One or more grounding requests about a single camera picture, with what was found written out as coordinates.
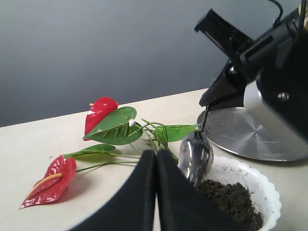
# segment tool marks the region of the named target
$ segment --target metal spoon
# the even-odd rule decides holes
[[[204,180],[214,161],[213,148],[204,132],[207,115],[208,105],[205,107],[201,130],[188,134],[180,146],[179,169],[194,185]]]

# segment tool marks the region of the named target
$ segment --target screw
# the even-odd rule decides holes
[[[232,75],[235,75],[237,72],[234,68],[234,66],[232,66],[230,69],[229,69],[229,73],[232,74]]]
[[[280,99],[282,102],[285,102],[289,99],[289,94],[287,92],[281,92],[278,94],[278,99]]]

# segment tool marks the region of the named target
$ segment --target gray wall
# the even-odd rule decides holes
[[[266,0],[0,0],[0,127],[208,87],[227,60],[193,30],[210,8],[253,38],[278,14]]]

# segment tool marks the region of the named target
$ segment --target table surface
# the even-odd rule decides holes
[[[204,91],[196,90],[122,106],[136,108],[137,121],[145,118],[163,124],[195,124],[203,110],[198,102]],[[129,177],[134,165],[109,165],[83,171],[76,174],[57,203],[19,210],[25,196],[44,176],[54,158],[97,144],[82,140],[86,114],[82,112],[0,128],[0,230],[68,230],[104,205]],[[146,148],[142,140],[134,144],[141,150]],[[129,145],[117,148],[126,154],[135,152]],[[170,148],[177,153],[180,142],[171,143]],[[214,147],[214,153],[215,156],[234,158],[257,168],[276,186],[281,195],[282,217],[275,231],[307,230],[308,161],[253,161],[217,147]],[[91,162],[77,161],[77,167],[92,166],[101,161],[101,157]],[[160,230],[157,210],[154,230]]]

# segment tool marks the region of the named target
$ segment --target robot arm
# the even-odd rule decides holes
[[[292,149],[307,153],[306,0],[301,6],[283,20],[275,20],[256,40],[213,10],[199,21],[195,31],[204,33],[229,57],[216,81],[201,97],[200,105],[209,105],[209,111],[244,107]]]

